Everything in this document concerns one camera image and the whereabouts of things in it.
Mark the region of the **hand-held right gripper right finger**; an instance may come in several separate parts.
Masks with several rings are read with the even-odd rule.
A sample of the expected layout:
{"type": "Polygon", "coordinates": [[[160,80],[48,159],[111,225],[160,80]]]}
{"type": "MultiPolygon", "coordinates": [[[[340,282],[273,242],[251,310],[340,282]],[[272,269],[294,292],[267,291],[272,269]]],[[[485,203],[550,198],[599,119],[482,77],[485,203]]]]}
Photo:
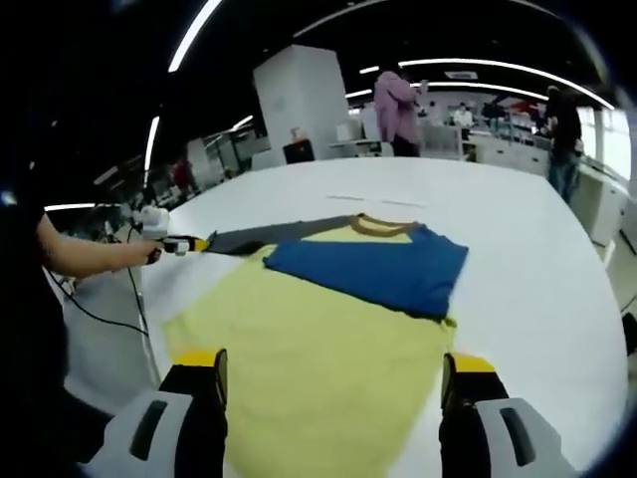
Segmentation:
{"type": "Polygon", "coordinates": [[[575,477],[557,431],[510,397],[485,359],[444,355],[439,427],[444,477],[575,477]]]}

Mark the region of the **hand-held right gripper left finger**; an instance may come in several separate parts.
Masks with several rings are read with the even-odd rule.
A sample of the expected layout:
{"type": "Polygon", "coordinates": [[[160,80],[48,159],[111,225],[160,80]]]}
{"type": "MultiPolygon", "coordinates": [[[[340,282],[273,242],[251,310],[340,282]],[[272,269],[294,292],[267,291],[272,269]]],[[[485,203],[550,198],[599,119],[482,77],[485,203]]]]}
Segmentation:
{"type": "Polygon", "coordinates": [[[107,424],[88,477],[221,477],[228,435],[227,351],[189,352],[159,389],[107,424]]]}

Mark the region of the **person's left hand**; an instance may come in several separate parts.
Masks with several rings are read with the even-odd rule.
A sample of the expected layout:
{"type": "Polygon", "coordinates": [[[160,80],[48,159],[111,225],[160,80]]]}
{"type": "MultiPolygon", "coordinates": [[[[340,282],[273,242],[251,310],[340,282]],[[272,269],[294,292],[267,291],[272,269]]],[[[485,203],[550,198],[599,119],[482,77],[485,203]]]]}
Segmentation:
{"type": "Polygon", "coordinates": [[[157,241],[137,241],[125,244],[125,252],[127,268],[142,267],[158,261],[163,252],[163,245],[157,241]]]}

